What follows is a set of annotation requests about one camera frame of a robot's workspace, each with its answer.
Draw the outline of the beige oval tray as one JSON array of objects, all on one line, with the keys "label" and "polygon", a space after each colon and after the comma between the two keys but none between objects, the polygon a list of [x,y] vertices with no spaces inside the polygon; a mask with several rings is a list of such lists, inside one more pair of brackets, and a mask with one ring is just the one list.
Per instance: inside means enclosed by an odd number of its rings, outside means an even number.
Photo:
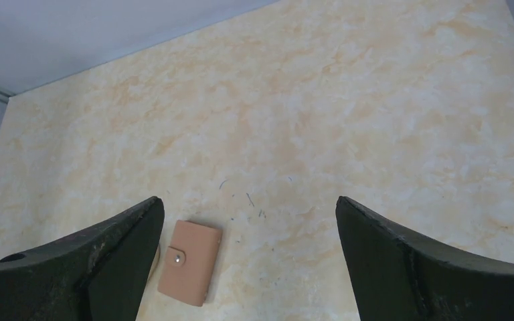
[{"label": "beige oval tray", "polygon": [[152,262],[150,270],[149,270],[149,274],[148,274],[147,280],[151,279],[153,273],[157,269],[157,266],[158,266],[159,260],[160,260],[160,255],[161,255],[161,247],[160,247],[160,245],[158,245],[157,248],[156,248],[155,256],[153,258],[153,262]]}]

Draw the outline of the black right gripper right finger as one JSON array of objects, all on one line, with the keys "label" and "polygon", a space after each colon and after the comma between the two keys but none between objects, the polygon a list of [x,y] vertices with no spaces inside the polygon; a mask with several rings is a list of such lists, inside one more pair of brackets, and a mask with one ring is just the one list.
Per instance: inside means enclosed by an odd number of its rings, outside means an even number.
[{"label": "black right gripper right finger", "polygon": [[514,263],[447,245],[349,197],[335,216],[362,320],[514,320]]}]

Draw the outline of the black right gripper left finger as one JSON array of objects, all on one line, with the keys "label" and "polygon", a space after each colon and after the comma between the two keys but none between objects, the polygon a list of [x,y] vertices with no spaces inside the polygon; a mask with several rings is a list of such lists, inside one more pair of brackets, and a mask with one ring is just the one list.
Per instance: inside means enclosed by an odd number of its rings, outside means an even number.
[{"label": "black right gripper left finger", "polygon": [[0,259],[0,320],[135,320],[163,228],[158,197]]}]

